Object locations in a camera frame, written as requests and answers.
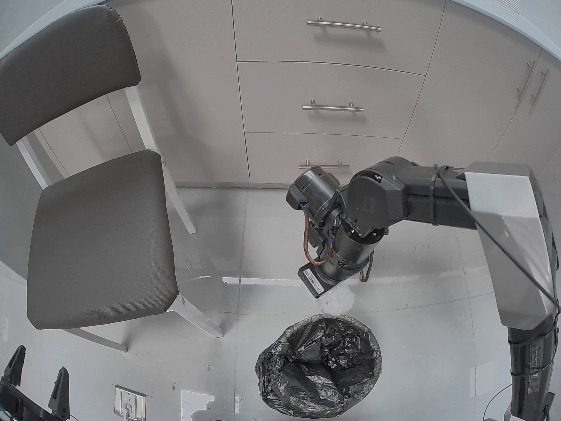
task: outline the trash can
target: trash can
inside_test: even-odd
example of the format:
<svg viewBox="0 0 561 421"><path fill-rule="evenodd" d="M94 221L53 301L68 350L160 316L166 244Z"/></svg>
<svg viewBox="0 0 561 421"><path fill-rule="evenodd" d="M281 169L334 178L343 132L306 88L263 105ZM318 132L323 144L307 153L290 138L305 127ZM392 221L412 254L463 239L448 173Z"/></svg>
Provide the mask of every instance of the trash can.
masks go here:
<svg viewBox="0 0 561 421"><path fill-rule="evenodd" d="M255 365L261 397L293 417L336 417L359 403L382 372L372 331L345 315L315 315L288 327Z"/></svg>

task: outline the beige cabinet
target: beige cabinet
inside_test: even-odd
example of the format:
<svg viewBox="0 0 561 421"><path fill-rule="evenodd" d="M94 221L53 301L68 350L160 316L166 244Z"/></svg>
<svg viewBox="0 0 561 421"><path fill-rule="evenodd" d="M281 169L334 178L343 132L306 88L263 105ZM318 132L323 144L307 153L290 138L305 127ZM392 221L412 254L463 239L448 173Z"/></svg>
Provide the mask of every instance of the beige cabinet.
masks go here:
<svg viewBox="0 0 561 421"><path fill-rule="evenodd" d="M52 120L38 131L43 148L49 155L52 153L51 159L64 177L131 152L106 95Z"/></svg>
<svg viewBox="0 0 561 421"><path fill-rule="evenodd" d="M231 0L108 4L131 37L149 122L175 181L248 182ZM119 108L123 131L133 132L132 115Z"/></svg>
<svg viewBox="0 0 561 421"><path fill-rule="evenodd" d="M306 62L241 62L238 72L246 132L397 139L403 139L424 80L394 70Z"/></svg>
<svg viewBox="0 0 561 421"><path fill-rule="evenodd" d="M239 61L312 61L426 74L444 0L232 0ZM308 21L351 23L380 32Z"/></svg>
<svg viewBox="0 0 561 421"><path fill-rule="evenodd" d="M515 113L540 47L446 2L429 71L399 155L422 165L487 160Z"/></svg>
<svg viewBox="0 0 561 421"><path fill-rule="evenodd" d="M299 166L335 165L328 171L341 184L353 175L395 156L401 139L330 134L246 134L251 182L290 184L305 170Z"/></svg>
<svg viewBox="0 0 561 421"><path fill-rule="evenodd" d="M538 176L561 145L561 63L542 51L520 106L489 158L529 164Z"/></svg>

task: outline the gray upholstered chair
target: gray upholstered chair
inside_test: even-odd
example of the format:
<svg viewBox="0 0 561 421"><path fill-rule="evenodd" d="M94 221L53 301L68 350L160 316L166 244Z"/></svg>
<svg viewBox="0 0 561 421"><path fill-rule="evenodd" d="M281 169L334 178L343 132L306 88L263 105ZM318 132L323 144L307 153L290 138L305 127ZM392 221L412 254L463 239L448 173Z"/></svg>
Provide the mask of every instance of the gray upholstered chair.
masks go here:
<svg viewBox="0 0 561 421"><path fill-rule="evenodd" d="M129 35L114 10L75 11L25 41L0 66L0 133L42 186L29 253L27 317L126 352L81 328L175 311L222 331L179 294L165 193L195 232L159 154L137 84ZM50 120L125 89L146 150L51 184L26 136Z"/></svg>

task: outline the cabinet door handle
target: cabinet door handle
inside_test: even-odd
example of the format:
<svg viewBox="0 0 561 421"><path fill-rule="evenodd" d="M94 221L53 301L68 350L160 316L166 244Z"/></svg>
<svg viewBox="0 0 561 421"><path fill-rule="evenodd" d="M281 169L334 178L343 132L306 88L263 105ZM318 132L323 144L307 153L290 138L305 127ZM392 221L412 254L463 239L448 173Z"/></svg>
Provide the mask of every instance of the cabinet door handle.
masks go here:
<svg viewBox="0 0 561 421"><path fill-rule="evenodd" d="M350 165L343 165L343 162L341 161L337 161L336 165L312 165L310 163L310 161L306 160L306 164L305 165L299 165L298 168L303 170L307 170L308 168L312 168L312 167L321 167L321 168L325 168L326 170L329 170L330 168L351 168Z"/></svg>
<svg viewBox="0 0 561 421"><path fill-rule="evenodd" d="M542 70L541 74L543 75L543 80L540 84L540 88L537 89L537 94L532 94L532 99L534 100L532 102L532 106L536 106L537 103L537 99L540 97L541 91L543 90L543 86L545 86L545 81L548 80L548 76L549 76L549 69L547 69L545 72Z"/></svg>
<svg viewBox="0 0 561 421"><path fill-rule="evenodd" d="M349 106L324 106L321 104L315 104L315 100L312 100L312 104L303 104L302 109L308 111L364 112L364 108L356 107L353 102L350 102Z"/></svg>
<svg viewBox="0 0 561 421"><path fill-rule="evenodd" d="M528 67L529 67L528 76L526 77L526 81L524 81L524 86L522 86L522 88L517 88L518 92L520 93L520 95L518 96L519 100L522 99L522 97L526 92L526 88L528 87L529 79L532 77L532 73L534 71L535 65L536 65L536 61L533 61L531 64L528 63Z"/></svg>
<svg viewBox="0 0 561 421"><path fill-rule="evenodd" d="M352 28L353 30L364 30L367 32L381 32L382 28L380 26L372 26L366 22L362 24L348 24L346 22L329 22L318 18L317 20L308 20L309 26L324 26L333 28Z"/></svg>

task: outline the gray tile floor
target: gray tile floor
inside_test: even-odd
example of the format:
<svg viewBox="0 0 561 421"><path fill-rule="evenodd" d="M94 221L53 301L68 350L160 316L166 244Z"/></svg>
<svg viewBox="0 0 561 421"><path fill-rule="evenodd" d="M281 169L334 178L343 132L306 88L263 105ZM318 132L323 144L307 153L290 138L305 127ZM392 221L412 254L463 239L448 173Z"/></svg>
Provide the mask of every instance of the gray tile floor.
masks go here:
<svg viewBox="0 0 561 421"><path fill-rule="evenodd" d="M180 194L198 231L189 235L170 213L179 288L224 337L215 340L174 313L91 328L125 342L127 354L65 332L38 332L25 316L24 285L0 273L0 365L24 343L24 389L43 406L64 365L71 410L81 421L118 419L114 384L149 395L148 421L288 419L261 401L255 362L286 327L320 311L296 276L305 263L303 216L285 203L283 190ZM401 222L375 258L368 283L349 282L348 314L374 332L383 372L340 419L481 420L489 400L510 383L510 357L477 234ZM559 363L551 388L561 395ZM182 411L182 389L214 400L207 410ZM509 398L503 392L487 416L502 419ZM561 413L556 405L552 419Z"/></svg>

